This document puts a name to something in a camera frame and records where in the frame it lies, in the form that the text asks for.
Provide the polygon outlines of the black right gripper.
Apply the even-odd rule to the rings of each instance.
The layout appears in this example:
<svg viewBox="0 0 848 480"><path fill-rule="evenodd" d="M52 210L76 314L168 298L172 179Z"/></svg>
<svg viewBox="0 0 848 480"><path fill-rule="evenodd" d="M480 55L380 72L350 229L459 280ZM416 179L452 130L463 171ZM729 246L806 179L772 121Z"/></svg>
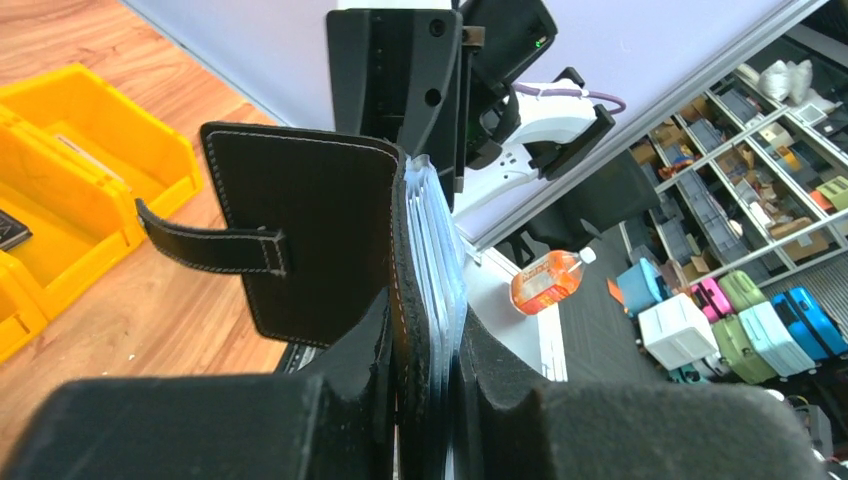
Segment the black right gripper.
<svg viewBox="0 0 848 480"><path fill-rule="evenodd" d="M473 72L486 29L463 27L452 9L354 8L328 12L325 31L336 131L386 139L411 156L425 150L459 58L453 211L461 212L468 174L491 150L480 120L491 95Z"/></svg>

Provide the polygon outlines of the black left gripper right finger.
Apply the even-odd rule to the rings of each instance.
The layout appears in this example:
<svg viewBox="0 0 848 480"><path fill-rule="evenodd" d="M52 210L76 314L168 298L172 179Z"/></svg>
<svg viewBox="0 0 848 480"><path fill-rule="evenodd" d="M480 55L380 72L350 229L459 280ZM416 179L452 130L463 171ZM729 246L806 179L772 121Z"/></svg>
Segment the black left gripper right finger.
<svg viewBox="0 0 848 480"><path fill-rule="evenodd" d="M739 385L552 381L465 322L459 479L822 479L795 414Z"/></svg>

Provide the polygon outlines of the black leather card holder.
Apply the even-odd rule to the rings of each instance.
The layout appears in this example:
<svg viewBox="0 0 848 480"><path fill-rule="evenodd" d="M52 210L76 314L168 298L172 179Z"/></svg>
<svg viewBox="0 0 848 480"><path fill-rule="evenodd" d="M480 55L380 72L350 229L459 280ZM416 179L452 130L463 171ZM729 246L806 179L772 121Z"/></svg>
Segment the black leather card holder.
<svg viewBox="0 0 848 480"><path fill-rule="evenodd" d="M449 211L410 209L406 153L384 140L222 122L200 133L226 225L175 224L137 200L153 246L182 266L239 277L261 335L318 355L386 292L392 472L445 478L473 314Z"/></svg>

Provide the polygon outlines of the storage shelf rack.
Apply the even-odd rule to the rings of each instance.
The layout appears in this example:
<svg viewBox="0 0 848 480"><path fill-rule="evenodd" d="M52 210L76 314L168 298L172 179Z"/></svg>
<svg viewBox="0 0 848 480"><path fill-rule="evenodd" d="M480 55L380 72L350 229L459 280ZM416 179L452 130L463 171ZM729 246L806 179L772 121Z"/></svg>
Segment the storage shelf rack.
<svg viewBox="0 0 848 480"><path fill-rule="evenodd" d="M797 29L631 147L659 204L626 221L634 257L761 286L847 251L847 48Z"/></svg>

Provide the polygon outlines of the yellow bin middle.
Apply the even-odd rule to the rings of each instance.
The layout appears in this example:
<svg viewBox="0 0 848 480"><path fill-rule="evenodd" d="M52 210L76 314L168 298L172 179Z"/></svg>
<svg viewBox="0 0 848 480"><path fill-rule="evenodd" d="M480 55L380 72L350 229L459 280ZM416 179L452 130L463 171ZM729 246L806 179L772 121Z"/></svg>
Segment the yellow bin middle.
<svg viewBox="0 0 848 480"><path fill-rule="evenodd" d="M129 198L106 174L1 112L1 209L32 235L1 256L48 318L142 241Z"/></svg>

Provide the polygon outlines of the orange drink bottle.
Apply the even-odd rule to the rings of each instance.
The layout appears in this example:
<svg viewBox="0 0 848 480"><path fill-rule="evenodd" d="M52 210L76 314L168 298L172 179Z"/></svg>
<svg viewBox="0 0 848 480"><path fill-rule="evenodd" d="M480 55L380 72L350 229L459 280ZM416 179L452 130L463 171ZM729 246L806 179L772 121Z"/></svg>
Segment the orange drink bottle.
<svg viewBox="0 0 848 480"><path fill-rule="evenodd" d="M554 306L577 291L584 269L596 259L591 247L578 252L548 252L513 277L510 284L512 305L525 315L536 315Z"/></svg>

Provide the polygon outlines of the yellow bin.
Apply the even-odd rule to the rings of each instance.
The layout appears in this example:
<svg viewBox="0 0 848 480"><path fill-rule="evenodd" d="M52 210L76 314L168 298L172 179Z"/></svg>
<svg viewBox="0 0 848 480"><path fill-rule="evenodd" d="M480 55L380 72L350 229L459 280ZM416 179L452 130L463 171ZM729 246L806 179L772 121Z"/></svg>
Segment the yellow bin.
<svg viewBox="0 0 848 480"><path fill-rule="evenodd" d="M39 335L48 320L13 275L1 268L1 344L4 363Z"/></svg>
<svg viewBox="0 0 848 480"><path fill-rule="evenodd" d="M168 217L203 188L191 143L107 81L72 64L1 89L1 110L66 158L100 173ZM59 142L62 134L124 178L111 178Z"/></svg>
<svg viewBox="0 0 848 480"><path fill-rule="evenodd" d="M1 112L1 209L32 235L1 256L48 318L142 241L129 198L106 174Z"/></svg>

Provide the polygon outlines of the yellow bin left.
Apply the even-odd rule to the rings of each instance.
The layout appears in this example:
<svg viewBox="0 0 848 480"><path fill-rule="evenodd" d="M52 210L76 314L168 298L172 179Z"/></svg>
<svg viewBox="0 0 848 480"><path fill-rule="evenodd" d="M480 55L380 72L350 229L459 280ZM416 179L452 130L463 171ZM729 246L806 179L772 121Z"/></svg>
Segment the yellow bin left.
<svg viewBox="0 0 848 480"><path fill-rule="evenodd" d="M1 268L1 344L4 363L39 335L48 320L13 275Z"/></svg>

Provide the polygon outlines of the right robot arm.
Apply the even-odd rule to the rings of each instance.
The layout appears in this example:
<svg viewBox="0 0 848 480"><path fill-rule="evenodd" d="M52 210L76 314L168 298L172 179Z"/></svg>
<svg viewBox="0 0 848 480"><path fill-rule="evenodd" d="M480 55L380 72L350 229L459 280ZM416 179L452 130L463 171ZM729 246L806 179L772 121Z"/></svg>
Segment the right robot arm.
<svg viewBox="0 0 848 480"><path fill-rule="evenodd" d="M406 153L414 211L462 215L557 179L625 107L572 67L520 81L558 32L541 1L341 1L325 32L335 127Z"/></svg>

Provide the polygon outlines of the pink suitcase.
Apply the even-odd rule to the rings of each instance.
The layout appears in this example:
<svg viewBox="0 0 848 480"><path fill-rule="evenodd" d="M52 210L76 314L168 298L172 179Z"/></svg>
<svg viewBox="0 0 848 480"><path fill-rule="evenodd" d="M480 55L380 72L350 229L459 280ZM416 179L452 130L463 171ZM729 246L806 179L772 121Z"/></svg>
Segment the pink suitcase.
<svg viewBox="0 0 848 480"><path fill-rule="evenodd" d="M710 324L734 314L735 310L716 280L706 278L691 287L693 299Z"/></svg>

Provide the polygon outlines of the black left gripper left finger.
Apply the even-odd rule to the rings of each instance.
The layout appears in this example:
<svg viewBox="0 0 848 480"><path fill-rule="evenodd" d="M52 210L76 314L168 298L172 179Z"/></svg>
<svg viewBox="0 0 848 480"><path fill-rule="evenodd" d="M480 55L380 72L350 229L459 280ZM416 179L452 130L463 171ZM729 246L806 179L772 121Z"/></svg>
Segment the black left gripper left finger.
<svg viewBox="0 0 848 480"><path fill-rule="evenodd" d="M293 373L85 379L55 390L5 479L388 479L389 299Z"/></svg>

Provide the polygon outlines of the light blue suitcase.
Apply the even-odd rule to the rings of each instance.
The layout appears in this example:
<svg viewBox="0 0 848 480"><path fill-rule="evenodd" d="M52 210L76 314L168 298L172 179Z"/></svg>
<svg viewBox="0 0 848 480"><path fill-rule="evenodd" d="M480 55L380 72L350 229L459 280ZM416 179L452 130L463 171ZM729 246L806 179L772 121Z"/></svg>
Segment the light blue suitcase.
<svg viewBox="0 0 848 480"><path fill-rule="evenodd" d="M749 307L738 317L753 349L778 377L815 371L815 361L795 341L769 302Z"/></svg>

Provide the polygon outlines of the yellow bin right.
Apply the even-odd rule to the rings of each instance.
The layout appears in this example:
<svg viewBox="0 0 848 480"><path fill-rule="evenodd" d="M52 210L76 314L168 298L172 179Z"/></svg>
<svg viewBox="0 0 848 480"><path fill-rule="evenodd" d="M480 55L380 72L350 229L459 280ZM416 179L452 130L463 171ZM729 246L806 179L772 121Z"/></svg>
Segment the yellow bin right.
<svg viewBox="0 0 848 480"><path fill-rule="evenodd" d="M1 89L1 110L66 158L100 173L168 217L203 188L191 143L107 81L72 64ZM59 142L62 134L124 178L111 178Z"/></svg>

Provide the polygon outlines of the green suitcase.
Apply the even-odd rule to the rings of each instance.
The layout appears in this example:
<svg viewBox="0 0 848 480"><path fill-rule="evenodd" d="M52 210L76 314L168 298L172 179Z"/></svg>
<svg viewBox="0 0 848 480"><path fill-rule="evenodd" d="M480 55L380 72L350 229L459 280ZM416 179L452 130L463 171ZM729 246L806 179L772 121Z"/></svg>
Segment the green suitcase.
<svg viewBox="0 0 848 480"><path fill-rule="evenodd" d="M727 366L743 382L758 385L777 376L777 372L758 354L741 324L740 314L766 301L765 295L741 270L724 275L718 286L731 305L731 312L712 325L719 346L719 363Z"/></svg>

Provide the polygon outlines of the black VIP card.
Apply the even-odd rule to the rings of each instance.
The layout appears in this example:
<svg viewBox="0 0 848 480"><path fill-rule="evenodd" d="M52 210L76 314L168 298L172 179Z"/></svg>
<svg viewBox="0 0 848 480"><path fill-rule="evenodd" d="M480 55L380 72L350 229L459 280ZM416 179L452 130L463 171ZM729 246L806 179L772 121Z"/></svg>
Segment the black VIP card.
<svg viewBox="0 0 848 480"><path fill-rule="evenodd" d="M14 249L32 237L30 228L7 212L1 210L0 218L0 248L2 251Z"/></svg>

